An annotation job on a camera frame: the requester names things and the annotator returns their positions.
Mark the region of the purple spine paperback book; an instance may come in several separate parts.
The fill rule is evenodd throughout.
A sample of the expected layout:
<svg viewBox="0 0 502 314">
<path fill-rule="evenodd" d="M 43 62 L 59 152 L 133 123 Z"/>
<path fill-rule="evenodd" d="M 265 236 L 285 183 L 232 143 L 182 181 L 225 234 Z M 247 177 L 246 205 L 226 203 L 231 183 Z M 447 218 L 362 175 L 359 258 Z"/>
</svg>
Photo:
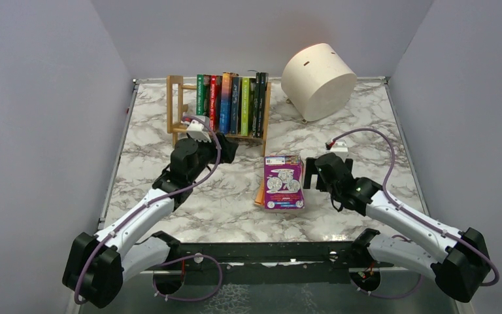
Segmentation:
<svg viewBox="0 0 502 314">
<path fill-rule="evenodd" d="M 264 209 L 291 213 L 305 208 L 304 165 L 299 155 L 264 158 Z"/>
</svg>

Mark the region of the blue cover paperback book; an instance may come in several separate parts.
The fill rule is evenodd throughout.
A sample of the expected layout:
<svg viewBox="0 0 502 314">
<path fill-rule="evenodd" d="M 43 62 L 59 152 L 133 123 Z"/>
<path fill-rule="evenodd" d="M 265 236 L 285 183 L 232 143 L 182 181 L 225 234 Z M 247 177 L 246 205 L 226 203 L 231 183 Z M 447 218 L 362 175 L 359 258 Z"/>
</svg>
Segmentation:
<svg viewBox="0 0 502 314">
<path fill-rule="evenodd" d="M 237 73 L 224 72 L 222 74 L 222 88 L 220 99 L 220 117 L 219 117 L 219 130 L 221 133 L 229 132 L 229 121 L 231 112 L 231 91 L 232 80 L 237 78 Z"/>
</svg>

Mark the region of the red spine paperback book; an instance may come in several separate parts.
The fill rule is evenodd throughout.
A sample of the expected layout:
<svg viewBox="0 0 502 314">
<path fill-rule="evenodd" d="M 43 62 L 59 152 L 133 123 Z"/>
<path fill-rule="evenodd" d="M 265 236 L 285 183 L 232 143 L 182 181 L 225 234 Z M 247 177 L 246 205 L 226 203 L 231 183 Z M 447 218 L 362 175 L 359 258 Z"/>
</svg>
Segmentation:
<svg viewBox="0 0 502 314">
<path fill-rule="evenodd" d="M 220 102 L 223 76 L 212 75 L 210 77 L 209 95 L 209 126 L 214 131 L 220 130 Z"/>
</svg>

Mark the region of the green cartoon paperback book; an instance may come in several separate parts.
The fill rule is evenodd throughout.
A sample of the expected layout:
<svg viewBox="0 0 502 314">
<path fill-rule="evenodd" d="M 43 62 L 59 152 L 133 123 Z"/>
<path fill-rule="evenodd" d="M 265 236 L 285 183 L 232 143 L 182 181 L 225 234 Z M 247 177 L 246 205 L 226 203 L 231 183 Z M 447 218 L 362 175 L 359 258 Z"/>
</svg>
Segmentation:
<svg viewBox="0 0 502 314">
<path fill-rule="evenodd" d="M 197 75 L 196 114 L 209 116 L 210 75 Z"/>
</svg>

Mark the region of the dark green hardcover book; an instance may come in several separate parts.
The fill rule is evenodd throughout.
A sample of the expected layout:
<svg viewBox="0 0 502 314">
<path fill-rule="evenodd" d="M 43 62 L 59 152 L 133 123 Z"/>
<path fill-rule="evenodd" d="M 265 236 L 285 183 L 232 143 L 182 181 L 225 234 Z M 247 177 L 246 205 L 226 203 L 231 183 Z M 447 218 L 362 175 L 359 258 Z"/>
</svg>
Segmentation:
<svg viewBox="0 0 502 314">
<path fill-rule="evenodd" d="M 260 73 L 259 82 L 259 96 L 258 96 L 258 121 L 257 121 L 257 135 L 259 138 L 263 137 L 263 122 L 265 116 L 265 99 L 267 91 L 267 83 L 269 80 L 269 74 L 266 72 Z"/>
</svg>

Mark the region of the wooden dowel rack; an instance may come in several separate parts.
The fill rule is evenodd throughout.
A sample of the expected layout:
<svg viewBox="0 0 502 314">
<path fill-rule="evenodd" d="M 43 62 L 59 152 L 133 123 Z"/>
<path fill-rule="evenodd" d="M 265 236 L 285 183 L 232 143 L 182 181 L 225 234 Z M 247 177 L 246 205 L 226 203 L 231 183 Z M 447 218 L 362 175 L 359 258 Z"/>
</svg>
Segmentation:
<svg viewBox="0 0 502 314">
<path fill-rule="evenodd" d="M 169 75 L 166 78 L 166 104 L 167 104 L 167 133 L 172 136 L 172 147 L 178 141 L 180 134 L 185 134 L 187 126 L 182 123 L 182 118 L 189 111 L 188 104 L 184 104 L 184 91 L 196 91 L 196 84 L 185 84 L 182 75 Z M 263 135 L 260 138 L 249 135 L 225 134 L 227 138 L 240 141 L 254 141 L 261 143 L 261 156 L 266 156 L 267 133 L 269 126 L 271 82 L 267 83 L 265 91 L 265 113 L 263 118 Z"/>
</svg>

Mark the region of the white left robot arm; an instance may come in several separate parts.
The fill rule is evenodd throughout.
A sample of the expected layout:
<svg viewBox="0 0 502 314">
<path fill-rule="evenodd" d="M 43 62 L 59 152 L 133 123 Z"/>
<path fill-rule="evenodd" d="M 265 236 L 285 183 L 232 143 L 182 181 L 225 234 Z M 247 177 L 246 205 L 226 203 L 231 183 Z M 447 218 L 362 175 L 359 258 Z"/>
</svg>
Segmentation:
<svg viewBox="0 0 502 314">
<path fill-rule="evenodd" d="M 188 199 L 205 169 L 209 172 L 203 181 L 220 164 L 232 163 L 238 147 L 221 133 L 206 141 L 195 136 L 179 140 L 168 166 L 136 206 L 97 233 L 76 236 L 62 277 L 63 285 L 74 292 L 75 304 L 106 307 L 125 281 L 166 261 L 171 249 L 164 240 L 147 245 L 138 240 Z"/>
</svg>

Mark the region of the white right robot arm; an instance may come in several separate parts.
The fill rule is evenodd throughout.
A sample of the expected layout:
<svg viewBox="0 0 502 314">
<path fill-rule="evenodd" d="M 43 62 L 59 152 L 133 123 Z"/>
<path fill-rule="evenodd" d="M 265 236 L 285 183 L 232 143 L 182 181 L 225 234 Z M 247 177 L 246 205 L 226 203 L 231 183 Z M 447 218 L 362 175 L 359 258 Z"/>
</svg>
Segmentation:
<svg viewBox="0 0 502 314">
<path fill-rule="evenodd" d="M 353 161 L 335 153 L 305 162 L 304 188 L 313 175 L 316 189 L 327 192 L 338 211 L 355 211 L 407 237 L 400 242 L 376 230 L 367 230 L 353 242 L 354 255 L 363 262 L 390 263 L 430 279 L 447 296 L 468 303 L 490 273 L 484 236 L 474 228 L 461 231 L 437 222 L 400 202 L 381 184 L 352 175 Z"/>
</svg>

